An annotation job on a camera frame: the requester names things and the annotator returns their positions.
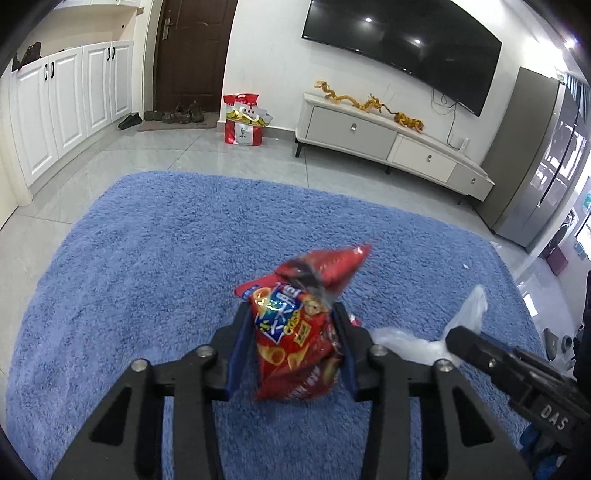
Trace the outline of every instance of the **refrigerator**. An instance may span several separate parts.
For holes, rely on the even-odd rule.
[[[588,134],[566,86],[520,68],[505,117],[482,162],[495,182],[475,206],[490,230],[531,251],[580,177]]]

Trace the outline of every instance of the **door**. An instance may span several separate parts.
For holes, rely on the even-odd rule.
[[[116,41],[111,47],[112,121],[131,113],[132,41]]]
[[[111,120],[111,42],[86,45],[82,50],[82,94],[88,135]]]
[[[82,47],[52,55],[49,63],[49,104],[60,157],[84,141],[86,120],[82,99]]]
[[[539,230],[533,231],[532,222],[528,223],[528,221],[534,213],[535,217],[539,218],[542,213],[547,212],[550,204],[545,203],[544,208],[540,210],[542,204],[548,195],[550,195],[548,200],[555,202],[556,196],[559,195],[559,190],[561,190],[559,185],[561,182],[564,183],[564,179],[560,177],[560,169],[566,161],[579,111],[572,95],[564,85],[560,86],[558,95],[558,101],[560,101],[561,96],[563,96],[563,100],[551,138],[548,144],[545,145],[545,150],[538,151],[538,157],[534,160],[537,163],[535,173],[531,178],[525,180],[527,186],[520,193],[513,211],[496,231],[499,235],[514,241],[522,247],[527,247],[539,233]]]
[[[203,110],[219,112],[237,1],[164,1],[154,69],[155,109],[172,110],[197,100]]]
[[[47,59],[13,72],[10,81],[10,117],[18,161],[27,186],[58,159],[49,105]]]

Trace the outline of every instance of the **blue rug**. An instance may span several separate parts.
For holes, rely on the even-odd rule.
[[[15,348],[8,436],[48,479],[80,426],[129,363],[179,359],[230,323],[235,285],[315,248],[370,242],[342,296],[365,327],[395,325],[431,340],[474,285],[486,289],[483,331],[541,353],[519,292],[481,237],[412,213],[265,181],[152,172],[125,177],[72,229],[39,281]],[[514,440],[524,422],[480,373],[477,392]],[[227,480],[359,478],[369,404],[340,385],[311,403],[215,403]],[[170,403],[164,466],[172,478]],[[412,478],[419,477],[417,410]]]

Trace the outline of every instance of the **television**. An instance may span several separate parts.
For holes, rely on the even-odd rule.
[[[501,42],[451,0],[312,0],[302,38],[396,67],[476,116],[501,52]]]

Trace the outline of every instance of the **white tile floor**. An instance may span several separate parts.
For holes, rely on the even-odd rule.
[[[261,147],[223,142],[215,131],[115,132],[70,162],[20,207],[0,230],[0,423],[14,342],[35,285],[61,241],[90,205],[122,176],[148,170],[181,170],[249,179],[266,179],[358,197],[430,216],[494,241],[509,270],[516,272],[525,252],[495,238],[466,201],[450,190],[402,171],[341,153],[264,139]],[[536,260],[517,280],[530,293],[536,326],[571,330],[562,293],[547,265]]]

